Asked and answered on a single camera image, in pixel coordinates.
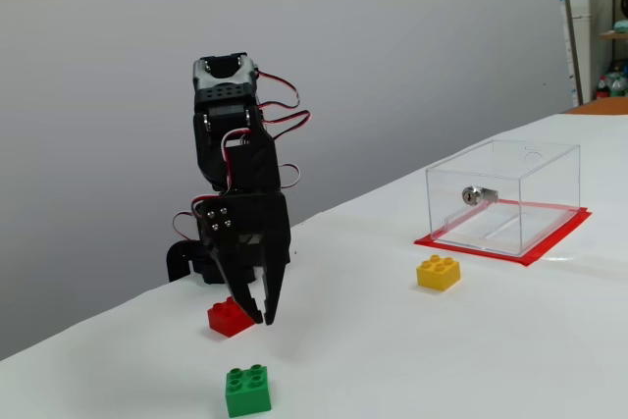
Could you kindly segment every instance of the cable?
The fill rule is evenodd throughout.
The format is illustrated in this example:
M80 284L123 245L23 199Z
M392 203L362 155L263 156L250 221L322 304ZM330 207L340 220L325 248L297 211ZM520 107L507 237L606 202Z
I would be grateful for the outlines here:
M225 135L223 136L223 139L220 141L220 149L221 149L221 152L223 153L223 160L225 161L225 164L227 164L227 191L225 193L228 193L229 190L232 189L232 171L229 168L229 160L227 159L227 147L226 147L227 138L236 132L249 134L251 130L249 128L236 128L235 130L226 132Z
M180 211L179 213L177 213L175 216L173 216L173 230L175 230L175 232L181 236L183 239L185 240L196 240L196 239L192 239L191 237L187 237L186 235L184 235L181 231L179 231L177 229L177 227L175 226L175 220L180 216L180 215L187 215L187 216L193 216L189 211Z
M277 140L280 136L283 136L287 132L291 132L291 131L298 130L299 128L301 128L303 125L305 125L307 122L310 121L310 119L312 118L312 114L308 110L303 110L301 112L294 113L292 115L288 115L287 117L279 118L277 120L264 120L264 123L267 123L269 125L275 125L277 123L283 123L283 122L286 122L287 120L292 120L293 118L298 118L298 117L305 117L305 118L303 118L303 120L298 122L296 125L288 128L287 130L283 130L276 136L273 136L273 139Z
M296 87L294 85L292 85L287 80L282 79L282 78L278 78L277 76L273 76L272 74L262 73L261 71L258 71L258 73L259 73L259 75L262 78L276 80L277 82L281 82L282 84L287 85L288 87L290 87L294 91L294 94L296 95L296 105L287 105L287 104L285 104L283 102L276 102L275 100L271 100L271 101L268 101L268 102L260 103L259 104L259 108L268 107L270 105L278 105L280 107L288 108L288 109L298 108L298 106L301 104L301 97L299 96L298 90L296 89Z
M292 164L292 163L281 164L279 167L292 167L293 169L296 170L296 180L290 185L282 185L282 188L291 188L292 186L295 186L298 183L298 181L301 180L301 170L298 168L296 164Z
M212 198L217 198L219 196L220 195L198 195L194 197L192 199L192 202L190 203L190 206L192 209L192 215L195 216L196 218L200 218L200 214L196 211L196 208L194 208L194 205L196 203L198 203L199 201L211 200Z

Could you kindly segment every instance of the lego brick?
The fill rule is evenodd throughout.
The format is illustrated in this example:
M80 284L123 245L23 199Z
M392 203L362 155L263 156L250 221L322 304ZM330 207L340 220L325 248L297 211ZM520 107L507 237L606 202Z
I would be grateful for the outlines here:
M451 257L433 255L416 268L416 278L421 287L445 291L460 280L460 264Z
M216 303L207 310L209 327L228 338L250 328L255 322L240 308L233 298Z
M229 417L271 410L266 367L253 365L248 370L234 368L227 374L225 392Z

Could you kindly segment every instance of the robotic arm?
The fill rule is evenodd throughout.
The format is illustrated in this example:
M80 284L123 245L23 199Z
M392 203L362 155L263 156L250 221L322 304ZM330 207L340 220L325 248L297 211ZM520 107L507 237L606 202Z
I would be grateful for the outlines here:
M295 129L309 120L310 113L265 121L265 105L295 106L258 102L257 80L263 73L246 53L201 58L194 63L193 74L198 167L218 194L192 200L199 240L171 247L169 278L172 282L189 275L191 260L206 283L226 283L235 302L256 323L265 319L270 325L289 262L290 227L275 149L279 136L270 136L265 124L303 117L291 128ZM256 266L264 271L264 317L248 289Z

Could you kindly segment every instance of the green lego brick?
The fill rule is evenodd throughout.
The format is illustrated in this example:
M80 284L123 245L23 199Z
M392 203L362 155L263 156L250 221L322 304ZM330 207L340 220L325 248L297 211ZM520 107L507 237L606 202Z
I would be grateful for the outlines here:
M270 411L266 367L253 365L248 370L234 368L227 374L225 398L229 417Z

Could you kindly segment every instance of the red lego brick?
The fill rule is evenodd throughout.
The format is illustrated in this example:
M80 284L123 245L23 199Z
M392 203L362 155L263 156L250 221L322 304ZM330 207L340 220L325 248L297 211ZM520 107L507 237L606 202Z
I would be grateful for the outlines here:
M233 298L216 303L207 310L209 327L228 338L250 328L255 322L240 308Z

